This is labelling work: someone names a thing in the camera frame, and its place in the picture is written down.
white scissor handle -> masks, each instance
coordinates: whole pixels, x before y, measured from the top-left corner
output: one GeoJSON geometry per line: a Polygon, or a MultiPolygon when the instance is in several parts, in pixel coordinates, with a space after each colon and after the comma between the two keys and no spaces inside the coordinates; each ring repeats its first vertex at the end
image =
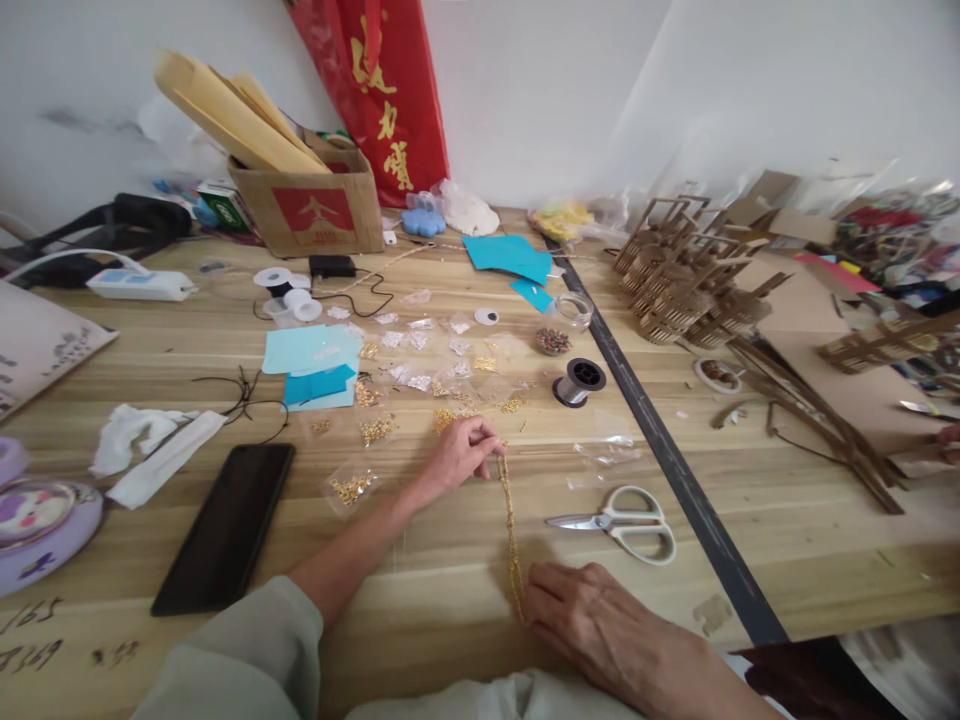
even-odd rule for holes
{"type": "Polygon", "coordinates": [[[677,541],[673,538],[673,530],[665,523],[658,523],[656,525],[616,525],[608,529],[607,534],[637,560],[650,565],[669,565],[673,562],[674,558],[677,557],[677,541]],[[666,543],[667,550],[662,557],[659,555],[644,555],[638,553],[627,543],[627,535],[659,535],[663,538],[664,543],[666,543]]]}
{"type": "Polygon", "coordinates": [[[610,516],[612,520],[620,520],[624,522],[660,522],[666,523],[667,516],[663,514],[663,508],[660,507],[653,495],[648,493],[643,488],[639,488],[636,485],[624,485],[614,490],[610,494],[610,498],[607,500],[607,505],[603,508],[603,512],[606,515],[610,516]],[[649,510],[618,510],[617,509],[617,498],[623,495],[624,493],[633,493],[634,495],[639,495],[650,505],[649,510]]]}

scissors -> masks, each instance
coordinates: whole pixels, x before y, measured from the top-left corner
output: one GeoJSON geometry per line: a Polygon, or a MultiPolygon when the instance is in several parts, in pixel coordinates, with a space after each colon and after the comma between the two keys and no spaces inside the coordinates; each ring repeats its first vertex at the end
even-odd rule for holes
{"type": "Polygon", "coordinates": [[[637,560],[650,565],[669,565],[677,556],[677,541],[667,524],[663,508],[653,495],[636,485],[624,485],[614,490],[599,515],[564,515],[549,518],[546,523],[569,530],[603,530],[637,560]],[[624,494],[639,495],[650,505],[650,510],[618,510],[617,498],[624,494]],[[662,556],[638,553],[626,541],[630,535],[659,535],[666,543],[666,553],[662,556]]]}

power strip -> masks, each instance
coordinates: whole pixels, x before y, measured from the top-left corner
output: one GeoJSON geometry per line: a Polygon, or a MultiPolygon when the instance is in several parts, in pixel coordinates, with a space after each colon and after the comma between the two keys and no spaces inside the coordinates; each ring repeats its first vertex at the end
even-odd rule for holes
{"type": "Polygon", "coordinates": [[[181,272],[157,270],[146,275],[123,268],[104,270],[87,280],[87,287],[112,300],[183,302],[199,288],[181,272]]]}

glass jar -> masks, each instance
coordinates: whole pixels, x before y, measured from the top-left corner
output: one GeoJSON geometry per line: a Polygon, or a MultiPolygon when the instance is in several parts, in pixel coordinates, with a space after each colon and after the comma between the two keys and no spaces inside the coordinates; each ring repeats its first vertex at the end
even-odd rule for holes
{"type": "Polygon", "coordinates": [[[534,341],[546,355],[563,355],[573,349],[593,320],[593,303],[576,292],[563,293],[550,303],[534,341]]]}

purple container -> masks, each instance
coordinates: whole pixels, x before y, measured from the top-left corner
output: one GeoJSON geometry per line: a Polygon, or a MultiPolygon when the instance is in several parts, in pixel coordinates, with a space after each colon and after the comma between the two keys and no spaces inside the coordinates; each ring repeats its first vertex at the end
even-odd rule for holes
{"type": "Polygon", "coordinates": [[[0,597],[46,577],[100,524],[103,498],[89,485],[22,475],[30,456],[0,438],[0,597]]]}

